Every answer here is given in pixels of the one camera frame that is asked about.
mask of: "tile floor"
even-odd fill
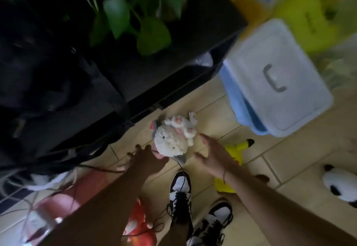
[[[357,210],[334,197],[321,180],[324,163],[357,173],[357,152],[348,153],[345,147],[347,138],[357,138],[356,89],[340,90],[335,96],[333,108],[295,134],[287,138],[257,136],[236,121],[220,78],[215,77],[167,109],[156,110],[138,122],[102,156],[88,164],[115,168],[119,163],[127,161],[126,153],[132,151],[135,144],[144,146],[152,142],[149,126],[153,119],[162,114],[194,111],[199,120],[198,130],[217,138],[222,144],[254,139],[255,144],[243,151],[243,164],[252,174],[269,176],[270,187],[357,237]],[[192,213],[197,221],[219,196],[213,187],[213,177],[203,172],[192,157],[194,151],[207,154],[207,149],[196,140],[194,147],[187,153],[188,161],[185,165],[191,176]],[[169,185],[178,169],[177,163],[170,160],[160,173],[145,182],[141,196],[152,219],[166,208]],[[35,202],[38,202],[49,194],[50,191],[42,191],[38,196],[31,194],[27,199],[32,201],[36,198]],[[237,242],[246,246],[269,245],[245,208],[240,203],[232,202],[234,220],[225,230],[224,245],[237,245]],[[21,208],[26,208],[26,203],[20,202],[8,211]],[[0,245],[17,245],[25,217],[26,211],[0,217]],[[169,216],[164,216],[163,221],[165,227],[157,234],[159,240],[169,228]]]

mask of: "yellow plush toy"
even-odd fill
[[[228,145],[225,146],[225,149],[230,154],[232,158],[234,158],[235,162],[242,166],[243,164],[243,157],[242,157],[242,150],[251,147],[254,144],[254,140],[247,139],[243,143],[238,145]],[[215,178],[215,187],[218,192],[228,192],[228,193],[235,193],[235,191],[227,184],[223,182],[222,179]]]

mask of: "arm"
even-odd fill
[[[167,161],[168,158],[157,159],[151,146],[142,150],[136,145],[124,174],[67,217],[40,246],[119,245],[142,185]]]
[[[272,246],[357,245],[357,240],[264,185],[237,166],[216,140],[201,135],[208,158],[195,158],[212,175],[225,180],[237,193]]]

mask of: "panda plush toy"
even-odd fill
[[[322,180],[325,186],[332,194],[357,208],[357,176],[330,164],[325,165],[324,168],[325,174]]]

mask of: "storage box lid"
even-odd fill
[[[297,131],[333,103],[315,66],[279,19],[266,22],[236,44],[225,64],[257,116],[276,137]]]

